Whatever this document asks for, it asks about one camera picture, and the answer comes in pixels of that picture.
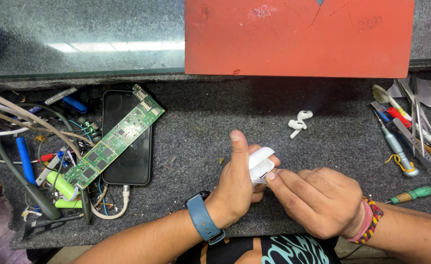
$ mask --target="green battery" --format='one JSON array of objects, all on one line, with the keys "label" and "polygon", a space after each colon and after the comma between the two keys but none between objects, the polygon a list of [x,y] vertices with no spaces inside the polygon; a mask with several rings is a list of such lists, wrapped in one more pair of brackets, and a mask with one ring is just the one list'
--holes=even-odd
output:
[{"label": "green battery", "polygon": [[73,209],[77,209],[77,208],[82,208],[82,200],[78,200],[78,201],[66,201],[64,199],[59,199],[57,200],[54,205],[57,208],[73,208]]},{"label": "green battery", "polygon": [[[57,175],[57,172],[55,171],[51,171],[47,175],[46,179],[50,184],[54,184],[56,175]],[[75,193],[75,187],[73,187],[70,183],[66,182],[62,178],[62,174],[60,174],[59,177],[57,177],[55,187],[58,191],[62,193],[62,195],[64,195],[67,198],[67,200],[70,200],[71,198],[73,198],[72,195],[74,195]]]}]

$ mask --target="fingernail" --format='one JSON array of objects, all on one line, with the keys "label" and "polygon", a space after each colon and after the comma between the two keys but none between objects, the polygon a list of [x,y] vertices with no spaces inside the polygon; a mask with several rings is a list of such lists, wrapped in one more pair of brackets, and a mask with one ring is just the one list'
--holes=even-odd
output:
[{"label": "fingernail", "polygon": [[230,133],[230,138],[232,141],[238,141],[240,139],[240,136],[237,133]]},{"label": "fingernail", "polygon": [[274,177],[276,177],[276,175],[274,174],[274,172],[270,171],[268,173],[266,173],[266,178],[269,180],[274,180]]}]

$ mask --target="braided bracelet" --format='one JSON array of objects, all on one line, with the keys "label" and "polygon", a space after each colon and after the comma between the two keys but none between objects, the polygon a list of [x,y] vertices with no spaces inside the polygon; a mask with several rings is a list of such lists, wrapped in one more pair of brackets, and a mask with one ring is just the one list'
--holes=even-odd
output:
[{"label": "braided bracelet", "polygon": [[361,229],[355,237],[346,239],[346,241],[354,244],[365,244],[365,242],[371,239],[371,236],[375,232],[377,222],[384,215],[384,212],[375,205],[374,201],[363,197],[362,202],[364,204],[366,214]]}]

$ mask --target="blue watch strap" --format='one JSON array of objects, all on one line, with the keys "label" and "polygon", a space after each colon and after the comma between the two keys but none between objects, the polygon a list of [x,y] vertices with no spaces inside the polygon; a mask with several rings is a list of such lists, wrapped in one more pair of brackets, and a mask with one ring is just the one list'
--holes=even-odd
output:
[{"label": "blue watch strap", "polygon": [[207,212],[201,195],[197,194],[186,202],[191,221],[199,235],[209,243],[215,244],[225,237],[225,231],[219,230]]}]

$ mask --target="red board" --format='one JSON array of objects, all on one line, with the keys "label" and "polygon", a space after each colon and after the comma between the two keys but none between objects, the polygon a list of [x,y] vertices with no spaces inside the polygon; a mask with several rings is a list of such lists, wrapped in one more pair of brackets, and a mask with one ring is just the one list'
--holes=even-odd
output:
[{"label": "red board", "polygon": [[187,0],[185,73],[407,76],[413,0]]}]

